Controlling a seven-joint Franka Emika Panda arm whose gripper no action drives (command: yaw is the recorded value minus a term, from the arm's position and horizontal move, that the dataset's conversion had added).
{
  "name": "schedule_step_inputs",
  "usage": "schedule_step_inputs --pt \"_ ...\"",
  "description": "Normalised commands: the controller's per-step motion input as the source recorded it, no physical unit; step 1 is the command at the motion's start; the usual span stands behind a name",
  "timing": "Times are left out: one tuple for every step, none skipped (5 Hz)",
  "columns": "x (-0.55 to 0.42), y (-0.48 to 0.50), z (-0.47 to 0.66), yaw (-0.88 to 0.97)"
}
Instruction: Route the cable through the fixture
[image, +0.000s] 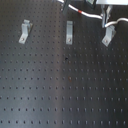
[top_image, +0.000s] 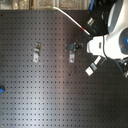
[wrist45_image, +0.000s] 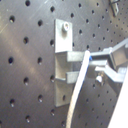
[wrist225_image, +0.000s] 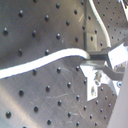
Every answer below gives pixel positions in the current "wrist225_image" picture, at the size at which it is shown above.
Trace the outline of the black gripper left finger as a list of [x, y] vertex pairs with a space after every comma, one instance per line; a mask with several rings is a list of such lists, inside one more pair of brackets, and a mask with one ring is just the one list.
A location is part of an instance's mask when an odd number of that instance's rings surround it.
[[90, 52], [89, 53], [90, 59], [91, 60], [107, 60], [109, 51], [110, 51], [109, 48], [103, 48], [100, 51]]

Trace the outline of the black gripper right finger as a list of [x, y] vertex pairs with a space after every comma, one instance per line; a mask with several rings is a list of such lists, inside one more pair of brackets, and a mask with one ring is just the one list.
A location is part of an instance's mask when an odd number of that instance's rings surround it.
[[116, 73], [106, 65], [101, 67], [101, 70], [111, 79], [115, 81], [121, 81], [123, 79], [123, 73]]

